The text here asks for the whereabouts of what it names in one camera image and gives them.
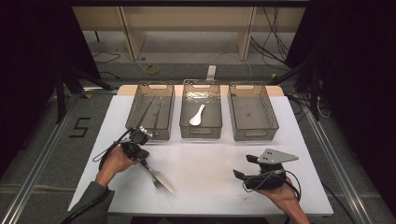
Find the human hand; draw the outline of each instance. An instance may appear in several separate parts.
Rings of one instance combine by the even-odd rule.
[[[293,223],[309,224],[309,220],[301,208],[294,190],[287,184],[283,184],[277,189],[256,189],[256,191],[269,198],[280,210],[291,218]]]
[[[129,159],[122,151],[122,147],[116,146],[108,154],[102,169],[96,175],[95,182],[106,188],[117,173],[136,164],[138,164],[137,160]]]

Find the wrist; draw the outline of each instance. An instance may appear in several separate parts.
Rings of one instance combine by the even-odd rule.
[[[101,170],[95,178],[95,182],[101,185],[104,188],[107,188],[108,184],[110,181],[114,178],[116,173],[114,172],[109,172],[106,170]]]
[[[290,219],[293,221],[293,223],[296,224],[309,224],[308,217],[306,216],[305,212],[303,211],[303,208],[300,206],[300,204],[296,201],[289,202],[287,204],[284,204],[282,211],[290,217]]]

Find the wire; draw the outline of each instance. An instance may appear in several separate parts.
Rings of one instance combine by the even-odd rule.
[[[340,206],[344,209],[344,211],[346,212],[346,215],[349,217],[350,221],[351,221],[353,224],[356,224],[356,222],[355,222],[355,220],[353,219],[352,215],[350,215],[350,213],[347,211],[346,207],[341,203],[340,199],[338,199],[338,197],[335,196],[335,194],[330,190],[329,187],[327,187],[327,186],[323,183],[323,181],[320,180],[320,183],[322,184],[322,186],[323,186],[327,191],[330,192],[330,194],[334,197],[334,199],[335,199],[335,200],[340,204]]]
[[[296,102],[300,106],[300,110],[297,113],[294,113],[294,115],[299,115],[303,112],[303,107],[309,108],[310,104],[306,104],[305,102],[302,102],[302,101],[308,101],[308,100],[305,100],[305,99],[302,99],[299,97],[295,97],[294,94],[295,93],[289,93],[289,94],[286,94],[286,96],[288,97],[289,100]]]
[[[95,61],[96,63],[109,63],[109,62],[112,62],[112,61],[118,59],[119,57],[121,57],[120,54],[110,53],[110,52],[106,52],[106,51],[100,51],[99,53],[92,55],[92,57],[94,58],[94,57],[96,57],[96,56],[98,56],[99,54],[102,54],[102,53],[106,53],[106,54],[110,54],[110,55],[115,55],[116,57],[113,58],[113,59],[110,59],[110,60],[108,60],[108,61],[105,61],[105,62],[97,62],[97,61]]]
[[[254,175],[253,177],[251,177],[251,178],[245,180],[244,182],[242,182],[242,187],[244,188],[244,190],[245,190],[247,193],[250,193],[250,192],[252,192],[252,191],[258,189],[269,177],[273,176],[274,173],[275,173],[274,171],[271,171],[271,172],[267,172],[267,173],[264,173],[264,174]],[[265,177],[264,180],[263,180],[256,188],[251,189],[251,190],[248,190],[248,188],[247,188],[247,186],[246,186],[246,182],[248,182],[248,181],[251,180],[251,179],[257,178],[257,177],[263,177],[263,176],[265,176],[265,175],[268,175],[268,176]]]
[[[296,189],[291,183],[289,183],[288,181],[284,180],[284,182],[285,182],[287,185],[289,185],[289,187],[291,187],[291,188],[296,192],[296,194],[297,194],[297,199],[298,199],[298,201],[300,201],[301,196],[302,196],[302,194],[303,194],[303,193],[302,193],[302,190],[301,190],[300,181],[298,180],[297,176],[296,176],[294,173],[292,173],[292,172],[290,172],[290,171],[285,171],[285,172],[288,173],[288,174],[291,174],[291,175],[294,177],[294,179],[297,181],[298,191],[297,191],[297,189]]]
[[[269,26],[271,28],[270,34],[271,33],[274,34],[274,37],[276,38],[276,43],[277,43],[277,46],[278,46],[279,53],[280,53],[281,57],[283,58],[283,60],[285,60],[283,54],[287,55],[287,53],[285,52],[285,49],[286,50],[289,50],[289,49],[285,46],[285,44],[283,43],[283,41],[280,38],[280,35],[278,34],[278,31],[277,31],[277,26],[278,26],[277,13],[279,11],[279,8],[278,7],[274,8],[274,22],[273,22],[273,25],[271,25],[271,22],[270,22],[270,19],[268,18],[268,14],[267,14],[267,12],[265,10],[265,7],[263,7],[262,9],[263,9],[265,17],[266,17],[266,19],[268,21],[268,24],[269,24]]]
[[[234,56],[234,55],[231,54],[230,52],[222,52],[222,53],[219,53],[219,54],[216,56],[215,60],[213,61],[213,65],[216,65],[216,59],[217,59],[221,54],[230,54],[230,55],[233,56],[236,60],[241,61],[241,62],[245,62],[245,63],[247,64],[248,70],[250,71],[250,77],[247,78],[247,79],[245,79],[245,80],[243,80],[243,81],[241,81],[241,82],[237,82],[237,83],[242,83],[242,82],[249,81],[249,80],[253,77],[253,72],[251,71],[250,64],[249,64],[247,61],[240,60],[238,57]]]
[[[113,149],[113,147],[115,147],[116,145],[119,144],[119,142],[122,140],[123,137],[125,137],[126,134],[128,134],[131,131],[131,129],[128,129],[125,133],[122,134],[122,136],[115,142],[113,142],[113,144],[111,144],[110,147],[108,147],[107,149],[105,149],[104,151],[102,151],[101,153],[99,153],[97,156],[95,156],[92,161],[100,161],[103,157],[97,159],[98,157],[100,157],[102,154],[106,154],[106,152],[108,152],[110,149]]]
[[[164,81],[171,81],[171,82],[174,82],[174,80],[171,80],[171,79],[150,76],[149,74],[147,74],[146,69],[142,66],[141,63],[139,63],[138,61],[136,61],[136,63],[140,66],[140,68],[141,68],[142,71],[143,71],[143,74],[145,74],[146,77],[149,77],[149,78],[152,78],[152,79],[158,79],[158,80],[164,80]]]
[[[327,118],[330,116],[330,114],[332,113],[332,111],[329,110],[329,113],[328,113],[327,115],[324,115],[324,114],[320,111],[319,102],[320,102],[320,98],[318,98],[318,103],[317,103],[318,112],[319,112],[319,114],[320,114],[323,118],[327,119]]]
[[[265,43],[266,43],[266,41],[265,41],[265,43],[263,44],[263,46],[260,46],[259,43],[257,43],[257,41],[253,38],[253,36],[251,36],[250,39],[253,40],[253,42],[250,42],[250,44],[253,46],[253,48],[254,48],[255,50],[257,50],[257,51],[262,55],[262,60],[264,61],[264,63],[265,63],[266,65],[268,65],[268,66],[270,66],[270,67],[273,67],[273,68],[276,68],[276,69],[279,69],[279,70],[289,71],[289,69],[284,69],[284,68],[279,68],[279,67],[272,66],[272,65],[269,64],[267,61],[265,61],[264,56],[267,57],[267,58],[271,58],[271,59],[277,60],[277,61],[279,61],[280,63],[283,63],[283,64],[285,65],[285,62],[283,62],[282,60],[280,60],[279,58],[277,58],[273,53],[271,53],[270,51],[268,51],[267,49],[265,49]]]
[[[121,77],[116,76],[114,74],[112,74],[111,72],[99,72],[99,73],[106,73],[106,74],[110,74],[111,76],[115,77],[116,79],[121,79]]]
[[[64,221],[62,222],[62,224],[71,223],[73,221],[73,219],[75,219],[76,217],[79,217],[80,215],[84,214],[85,212],[87,212],[88,210],[90,210],[91,208],[96,206],[97,204],[102,203],[108,197],[109,194],[110,194],[110,190],[108,190],[108,188],[106,188],[105,192],[101,196],[99,196],[97,199],[93,200],[92,202],[84,205],[83,207],[78,209],[76,212],[74,212],[73,214],[71,214],[70,216],[65,218]]]
[[[305,115],[306,115],[309,111],[311,111],[311,110],[310,110],[310,109],[307,109],[307,110],[305,111],[305,113],[297,120],[297,123],[299,123],[299,122],[303,119],[303,117],[305,117]]]

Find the cable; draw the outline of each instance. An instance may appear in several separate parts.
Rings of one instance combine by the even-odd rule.
[[[93,200],[92,202],[84,205],[83,207],[78,209],[76,212],[74,212],[73,214],[71,214],[70,216],[65,218],[64,221],[62,222],[62,224],[71,223],[73,221],[73,219],[75,219],[76,217],[79,217],[80,215],[84,214],[86,211],[90,210],[97,204],[103,202],[108,197],[109,193],[110,193],[110,190],[108,190],[108,188],[106,188],[104,194],[102,194],[97,199]]]
[[[271,171],[271,172],[267,172],[267,173],[264,173],[264,174],[254,175],[253,177],[251,177],[251,178],[245,180],[244,182],[242,182],[242,188],[244,188],[244,190],[245,190],[247,193],[250,193],[250,192],[252,192],[252,191],[258,189],[269,177],[273,176],[274,174],[275,174],[275,172],[274,172],[274,171]],[[263,176],[265,176],[265,175],[268,175],[268,176],[265,177],[264,180],[260,183],[260,185],[258,185],[255,189],[252,189],[252,190],[248,190],[248,189],[247,189],[246,182],[248,182],[248,181],[251,180],[251,179],[260,177],[260,176],[263,177]]]
[[[344,211],[346,212],[346,215],[349,217],[350,221],[351,221],[353,224],[356,224],[356,222],[355,222],[355,220],[353,219],[352,215],[350,215],[350,213],[347,211],[346,207],[341,203],[340,199],[338,199],[338,197],[335,196],[335,194],[330,190],[329,187],[327,187],[327,186],[323,183],[323,181],[320,180],[320,183],[322,184],[322,186],[323,186],[327,191],[330,192],[330,194],[334,197],[334,199],[335,199],[335,200],[340,204],[340,206],[344,209]]]
[[[309,108],[310,104],[306,104],[306,103],[302,102],[302,101],[308,101],[308,100],[295,97],[294,94],[295,93],[289,93],[289,94],[286,94],[286,96],[288,97],[289,100],[291,100],[293,102],[296,102],[300,106],[300,111],[297,112],[297,113],[294,113],[294,115],[299,115],[299,114],[301,114],[303,112],[303,107]]]
[[[305,113],[297,120],[297,123],[299,123],[299,122],[303,119],[303,117],[305,117],[305,115],[306,115],[309,111],[311,111],[311,110],[310,110],[310,109],[307,109],[307,110],[305,111]]]
[[[291,183],[289,183],[289,181],[287,181],[286,179],[283,179],[283,178],[281,178],[281,177],[279,177],[279,176],[276,176],[276,177],[278,177],[279,179],[281,179],[281,180],[283,181],[283,183],[285,183],[285,184],[288,185],[292,190],[294,190],[294,192],[296,193],[297,201],[299,202],[299,201],[301,200],[301,195],[302,195],[300,181],[298,180],[297,176],[296,176],[294,173],[292,173],[292,172],[290,172],[290,171],[285,171],[285,172],[291,174],[292,176],[294,176],[294,179],[297,181],[297,184],[298,184],[298,189],[295,188],[295,187],[294,187]],[[284,224],[289,224],[289,223],[290,223],[290,217],[288,216],[288,217],[286,218]]]
[[[236,60],[242,61],[242,60],[240,60],[238,57],[236,57],[236,56],[234,56],[233,54],[231,54],[230,52],[222,52],[222,53],[219,53],[219,54],[216,56],[215,60],[213,61],[213,65],[216,65],[216,59],[217,59],[221,54],[230,54],[230,55],[233,56]],[[248,66],[248,69],[249,69],[249,71],[250,71],[250,77],[247,78],[247,79],[245,79],[245,80],[243,80],[243,81],[241,81],[241,82],[237,82],[237,83],[242,83],[242,82],[249,81],[249,80],[253,77],[253,72],[251,71],[250,64],[249,64],[247,61],[243,61],[243,62],[245,62],[245,63],[247,64],[247,66]]]
[[[253,38],[253,36],[251,36],[250,39],[253,40],[253,42],[251,42],[250,44],[253,46],[253,48],[254,48],[255,50],[257,50],[257,51],[262,55],[262,60],[264,61],[265,64],[267,64],[267,65],[270,66],[270,67],[274,67],[274,66],[268,64],[267,61],[265,61],[264,56],[265,56],[265,57],[268,57],[268,58],[271,58],[271,59],[274,59],[274,60],[277,60],[277,61],[279,61],[280,63],[283,63],[283,64],[285,65],[285,62],[283,62],[282,60],[280,60],[279,58],[277,58],[277,57],[276,57],[273,53],[271,53],[269,50],[265,49],[266,41],[265,41],[265,43],[263,44],[263,46],[260,46],[259,43],[257,43],[257,41]],[[279,69],[279,70],[283,70],[283,71],[289,71],[289,69],[283,69],[283,68],[278,68],[278,67],[274,67],[274,68]]]
[[[154,75],[158,74],[160,72],[160,66],[158,64],[156,64],[156,65],[157,66],[154,66],[153,64],[146,65],[145,73],[150,76],[154,76]]]
[[[121,77],[116,76],[114,74],[112,74],[111,72],[99,72],[99,73],[106,73],[106,74],[110,74],[111,76],[115,77],[116,79],[121,79]]]
[[[92,55],[92,57],[94,58],[94,57],[96,57],[96,56],[98,56],[99,54],[102,54],[102,53],[106,53],[106,54],[110,54],[110,55],[116,55],[117,57],[115,57],[113,59],[110,59],[108,61],[105,61],[105,62],[97,62],[97,61],[95,61],[96,63],[109,63],[109,62],[112,62],[112,61],[118,59],[119,57],[121,57],[120,54],[110,53],[110,52],[106,52],[106,51],[100,51],[99,53]]]
[[[131,130],[128,129],[125,133],[122,134],[122,136],[121,136],[117,141],[113,142],[113,144],[111,144],[110,147],[108,147],[107,149],[105,149],[104,151],[102,151],[101,153],[99,153],[97,156],[95,156],[95,157],[92,159],[92,161],[99,161],[99,160],[101,160],[106,154],[105,154],[103,157],[99,158],[99,159],[97,159],[97,158],[100,157],[102,154],[107,153],[110,149],[112,149],[112,148],[115,147],[116,145],[118,145],[119,142],[122,140],[122,138],[125,137],[125,135],[128,134],[130,131],[131,131]]]
[[[148,71],[148,69],[149,69],[151,66],[153,66],[152,64],[149,64],[149,65],[146,66],[146,68],[144,68],[140,62],[136,61],[136,63],[140,66],[140,68],[142,69],[142,71],[143,71],[143,73],[145,74],[146,77],[149,77],[149,78],[152,78],[152,79],[158,79],[158,80],[164,80],[164,81],[171,81],[171,82],[174,82],[174,80],[171,80],[171,79],[150,76],[150,75],[155,75],[155,74],[157,74],[157,73],[160,71],[160,66],[159,66],[159,65],[157,65],[157,66],[158,66],[158,71],[157,71],[157,69],[156,69],[156,70],[155,70],[155,73],[153,73],[153,74],[148,74],[147,71]]]
[[[327,119],[330,116],[330,114],[332,113],[332,111],[329,110],[328,115],[323,115],[323,113],[320,111],[320,108],[319,108],[319,102],[320,102],[320,97],[318,97],[318,103],[317,103],[318,112],[323,118]]]
[[[278,46],[279,53],[280,53],[281,57],[283,58],[283,60],[285,60],[285,58],[283,57],[283,54],[287,55],[287,53],[285,52],[284,48],[287,49],[287,50],[289,50],[289,49],[283,44],[283,41],[281,40],[280,36],[278,35],[278,31],[277,31],[277,26],[278,26],[277,13],[279,11],[279,8],[278,7],[274,8],[274,22],[273,22],[273,25],[271,25],[271,22],[270,22],[270,19],[268,18],[268,15],[267,15],[267,12],[265,10],[265,7],[263,7],[262,9],[264,11],[265,17],[267,18],[268,24],[269,24],[269,26],[271,28],[270,34],[271,33],[274,34],[274,37],[276,38],[276,43],[277,43],[277,46]]]

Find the aluminum rail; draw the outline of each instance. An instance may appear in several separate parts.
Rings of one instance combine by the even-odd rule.
[[[9,206],[8,210],[6,211],[6,214],[4,215],[2,220],[2,224],[17,223],[19,217],[21,216],[24,206],[27,204],[27,201],[29,200],[30,195],[32,194],[32,191],[35,187],[35,184],[38,181],[38,178],[41,176],[53,149],[55,149],[58,143],[60,135],[64,130],[64,125],[68,121],[70,114],[73,110],[73,107],[78,101],[78,99],[79,99],[79,95],[72,95],[72,97],[70,98],[64,118],[61,120],[59,124],[55,126],[54,130],[52,131],[49,140],[47,141],[47,144],[44,146],[43,151],[40,153],[37,161],[35,162],[32,171],[26,177],[19,192],[17,193],[11,205]]]
[[[329,138],[324,132],[320,122],[315,120],[311,112],[307,113],[307,117],[358,223],[374,223],[370,214],[367,212],[367,209],[365,208],[359,193],[356,191],[352,181],[350,180],[344,166],[338,159],[337,154],[335,153],[332,144],[330,143]]]

